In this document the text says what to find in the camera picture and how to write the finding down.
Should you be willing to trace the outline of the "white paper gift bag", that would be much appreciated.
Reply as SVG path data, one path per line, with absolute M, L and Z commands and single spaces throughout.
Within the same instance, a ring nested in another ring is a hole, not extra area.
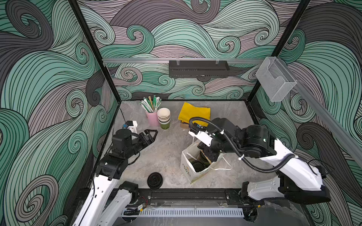
M 223 153 L 217 157 L 216 162 L 211 162 L 203 150 L 199 148 L 199 145 L 201 145 L 199 140 L 194 141 L 181 154 L 180 170 L 190 184 L 196 182 L 210 171 L 227 171 L 232 169 L 232 166 L 224 158 Z

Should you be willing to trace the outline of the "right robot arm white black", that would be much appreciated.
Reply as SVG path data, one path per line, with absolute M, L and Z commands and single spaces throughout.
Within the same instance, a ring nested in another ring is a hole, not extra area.
M 250 125 L 241 129 L 226 118 L 202 117 L 192 117 L 189 128 L 189 134 L 200 141 L 198 148 L 211 163 L 224 153 L 234 153 L 252 170 L 276 173 L 270 180 L 244 182 L 242 196 L 255 201 L 285 198 L 303 205 L 331 201 L 323 183 L 325 169 L 294 154 L 267 128 Z

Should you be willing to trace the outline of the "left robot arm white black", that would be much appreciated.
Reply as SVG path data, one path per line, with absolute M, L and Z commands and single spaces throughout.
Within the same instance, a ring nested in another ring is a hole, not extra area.
M 153 144 L 158 131 L 146 129 L 139 134 L 120 129 L 112 136 L 110 152 L 100 160 L 91 180 L 91 188 L 74 226 L 112 226 L 126 209 L 138 200 L 138 185 L 123 182 L 115 197 L 107 204 L 122 173 L 130 166 L 129 158 Z

